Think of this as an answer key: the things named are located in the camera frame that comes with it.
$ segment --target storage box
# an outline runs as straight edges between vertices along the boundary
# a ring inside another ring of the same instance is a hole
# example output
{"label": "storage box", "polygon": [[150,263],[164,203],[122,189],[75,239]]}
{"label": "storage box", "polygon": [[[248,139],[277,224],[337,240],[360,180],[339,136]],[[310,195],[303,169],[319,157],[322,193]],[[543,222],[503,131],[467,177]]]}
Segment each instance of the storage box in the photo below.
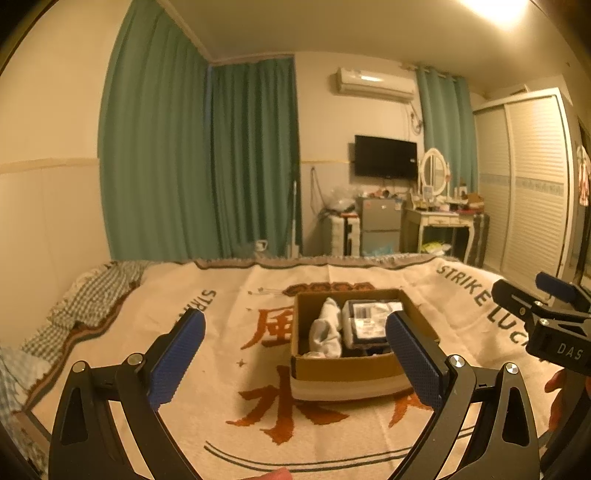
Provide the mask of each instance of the storage box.
{"label": "storage box", "polygon": [[308,334],[324,301],[333,298],[342,309],[347,300],[400,301],[408,317],[427,337],[439,337],[402,290],[300,293],[295,298],[291,335],[291,392],[298,400],[343,401],[380,397],[410,390],[411,385],[393,353],[363,356],[343,346],[343,358],[303,357]]}
{"label": "storage box", "polygon": [[479,213],[484,212],[484,198],[477,193],[469,193],[467,206],[470,210],[476,210]]}

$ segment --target sliding wardrobe door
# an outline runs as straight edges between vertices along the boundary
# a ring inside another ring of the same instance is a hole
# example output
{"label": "sliding wardrobe door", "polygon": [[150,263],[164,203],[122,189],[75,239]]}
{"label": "sliding wardrobe door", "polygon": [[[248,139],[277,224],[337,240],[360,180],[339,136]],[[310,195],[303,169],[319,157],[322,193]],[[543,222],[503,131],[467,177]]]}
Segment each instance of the sliding wardrobe door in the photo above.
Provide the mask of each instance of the sliding wardrobe door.
{"label": "sliding wardrobe door", "polygon": [[509,136],[503,106],[475,113],[478,145],[478,193],[486,202],[491,224],[484,267],[500,272],[509,221]]}
{"label": "sliding wardrobe door", "polygon": [[506,105],[511,214],[501,273],[538,296],[540,271],[558,273],[569,208],[567,148],[555,96]]}

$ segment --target plaid sheet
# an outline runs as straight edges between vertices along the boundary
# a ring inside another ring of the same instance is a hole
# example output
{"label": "plaid sheet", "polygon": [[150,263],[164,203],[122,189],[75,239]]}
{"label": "plaid sheet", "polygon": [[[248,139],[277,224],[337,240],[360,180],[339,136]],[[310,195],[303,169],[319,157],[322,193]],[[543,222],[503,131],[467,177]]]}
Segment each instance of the plaid sheet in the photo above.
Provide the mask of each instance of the plaid sheet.
{"label": "plaid sheet", "polygon": [[25,406],[31,390],[64,357],[75,331],[101,327],[113,308],[139,286],[149,261],[112,262],[81,275],[50,310],[45,324],[19,349],[0,345],[0,421],[15,444],[40,472],[47,470],[46,455],[12,415]]}

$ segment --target blue textured gripper pad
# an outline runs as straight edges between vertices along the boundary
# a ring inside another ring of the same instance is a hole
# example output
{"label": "blue textured gripper pad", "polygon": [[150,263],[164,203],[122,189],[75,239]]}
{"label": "blue textured gripper pad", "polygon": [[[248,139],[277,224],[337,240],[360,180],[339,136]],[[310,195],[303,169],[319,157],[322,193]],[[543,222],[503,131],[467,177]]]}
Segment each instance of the blue textured gripper pad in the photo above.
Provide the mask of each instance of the blue textured gripper pad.
{"label": "blue textured gripper pad", "polygon": [[565,303],[572,303],[577,299],[577,290],[570,283],[546,272],[540,272],[535,276],[535,286]]}
{"label": "blue textured gripper pad", "polygon": [[386,338],[421,403],[439,410],[443,397],[437,370],[396,312],[386,321]]}
{"label": "blue textured gripper pad", "polygon": [[173,399],[204,337],[205,316],[195,310],[152,370],[148,402],[154,411]]}

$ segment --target wall-mounted tv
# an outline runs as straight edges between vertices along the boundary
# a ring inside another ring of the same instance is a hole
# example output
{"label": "wall-mounted tv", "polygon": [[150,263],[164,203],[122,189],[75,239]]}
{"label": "wall-mounted tv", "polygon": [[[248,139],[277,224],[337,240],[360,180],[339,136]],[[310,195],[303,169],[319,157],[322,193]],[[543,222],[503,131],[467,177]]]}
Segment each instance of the wall-mounted tv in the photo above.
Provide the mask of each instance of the wall-mounted tv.
{"label": "wall-mounted tv", "polygon": [[417,144],[355,135],[354,171],[360,177],[417,180]]}

